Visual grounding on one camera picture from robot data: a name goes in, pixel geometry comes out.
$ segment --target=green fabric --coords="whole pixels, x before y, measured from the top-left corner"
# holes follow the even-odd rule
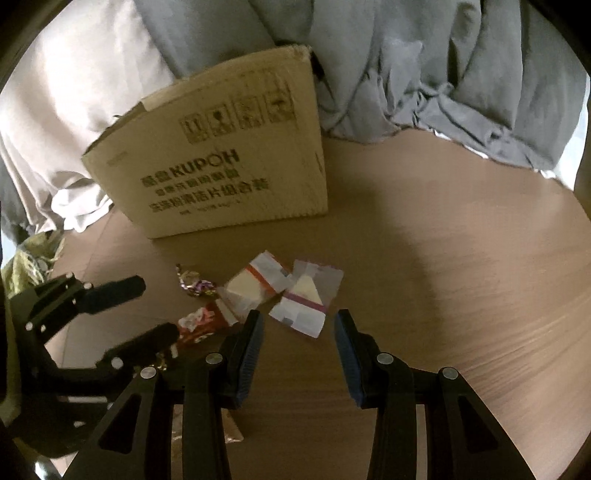
[[[10,299],[16,294],[45,283],[63,246],[62,232],[38,233],[18,246],[12,260],[2,269],[4,310],[8,340],[6,398],[0,403],[0,419],[9,425],[20,413],[21,373],[17,342],[10,312]]]
[[[62,246],[62,232],[38,233],[21,243],[13,259],[2,269],[2,281],[8,298],[45,283],[60,256]]]

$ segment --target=purple stripe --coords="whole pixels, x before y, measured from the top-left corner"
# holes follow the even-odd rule
[[[300,297],[299,295],[294,295],[293,293],[286,293],[283,296],[285,298],[287,298],[288,300],[296,301],[297,303],[301,303],[302,305],[305,305],[306,307],[310,307],[311,309],[318,310],[319,312],[322,312],[322,313],[326,313],[325,306],[315,303],[313,301],[307,300],[304,297]]]

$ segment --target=plastic bag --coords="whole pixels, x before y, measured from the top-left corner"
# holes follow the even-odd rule
[[[237,317],[244,320],[252,309],[284,291],[291,273],[268,251],[256,256],[217,292]]]
[[[342,279],[342,270],[296,260],[292,286],[269,315],[294,330],[318,338]]]

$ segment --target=red stripe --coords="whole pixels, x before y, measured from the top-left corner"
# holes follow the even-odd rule
[[[277,295],[277,292],[275,291],[275,289],[273,287],[271,287],[269,282],[265,279],[265,277],[263,277],[261,275],[261,273],[255,267],[253,267],[251,264],[248,264],[246,266],[246,271],[250,272],[252,274],[252,276],[255,277],[259,281],[259,283],[263,286],[263,288],[267,292],[269,292],[273,296]]]

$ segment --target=white cloth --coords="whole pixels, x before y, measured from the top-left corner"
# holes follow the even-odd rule
[[[587,103],[589,101],[589,93],[591,90],[591,82],[589,75],[585,83],[585,97],[583,99],[583,107],[579,115],[579,123],[574,129],[573,136],[566,144],[562,156],[556,164],[554,170],[541,170],[540,173],[547,179],[557,179],[562,185],[569,190],[574,190],[574,181],[577,179],[577,172],[583,159],[585,151],[585,141],[587,139],[587,127],[589,125],[589,111],[587,110]]]
[[[108,209],[88,145],[174,81],[134,0],[73,0],[35,39],[0,94],[0,155],[37,232],[84,230]]]
[[[113,200],[94,181],[78,183],[59,190],[51,201],[51,209],[64,219],[64,230],[82,233],[109,213]]]

